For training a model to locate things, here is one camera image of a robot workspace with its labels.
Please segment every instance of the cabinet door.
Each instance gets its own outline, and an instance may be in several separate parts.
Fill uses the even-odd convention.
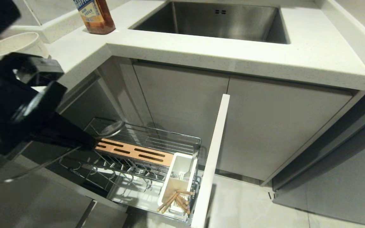
[[[217,168],[266,180],[350,99],[317,86],[231,77]]]
[[[155,127],[200,137],[204,165],[229,76],[147,63],[133,66]]]
[[[0,228],[75,227],[91,199],[39,172],[12,183],[2,183],[25,170],[15,161],[0,170]]]

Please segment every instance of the white countertop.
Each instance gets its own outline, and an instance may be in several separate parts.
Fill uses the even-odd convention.
[[[365,90],[365,65],[315,3],[229,1],[244,2],[279,6],[290,44],[130,30],[167,3],[132,0],[111,11],[112,33],[93,35],[82,26],[47,46],[66,72],[59,82],[69,89],[113,55]]]

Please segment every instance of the white cup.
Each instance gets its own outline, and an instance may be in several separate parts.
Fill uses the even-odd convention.
[[[0,41],[0,60],[11,52],[19,52],[43,58],[49,57],[49,52],[36,32],[25,32],[10,36]]]

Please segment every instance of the white cabinet door edge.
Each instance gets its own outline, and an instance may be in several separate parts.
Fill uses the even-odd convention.
[[[198,200],[194,211],[194,217],[191,223],[191,227],[193,228],[203,228],[205,225],[205,219],[207,217],[209,198],[213,183],[213,176],[215,174],[219,148],[221,146],[223,131],[225,128],[229,98],[230,95],[227,94],[223,94],[222,96],[218,117],[216,119],[215,129],[213,131],[212,141],[209,147],[207,163],[205,165],[204,175],[202,177],[201,188],[198,194]]]

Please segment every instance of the bottle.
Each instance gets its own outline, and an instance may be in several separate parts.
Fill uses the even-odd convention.
[[[74,0],[74,3],[90,33],[105,35],[115,30],[105,0]]]

